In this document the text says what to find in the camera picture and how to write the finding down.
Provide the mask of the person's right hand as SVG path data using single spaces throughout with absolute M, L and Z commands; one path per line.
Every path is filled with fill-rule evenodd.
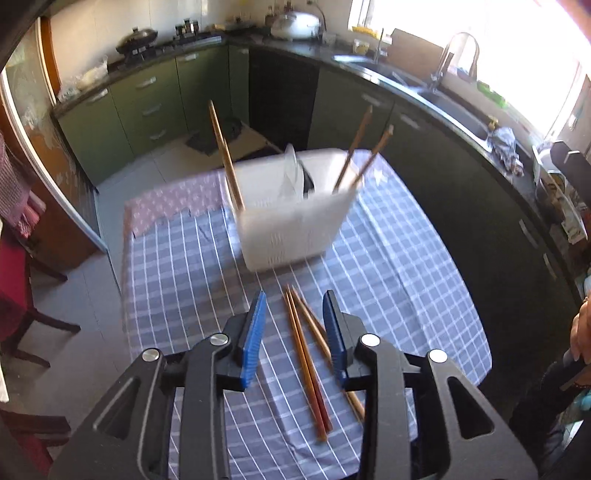
M 575 360 L 591 362 L 591 308 L 587 298 L 574 317 L 570 331 L 570 350 Z

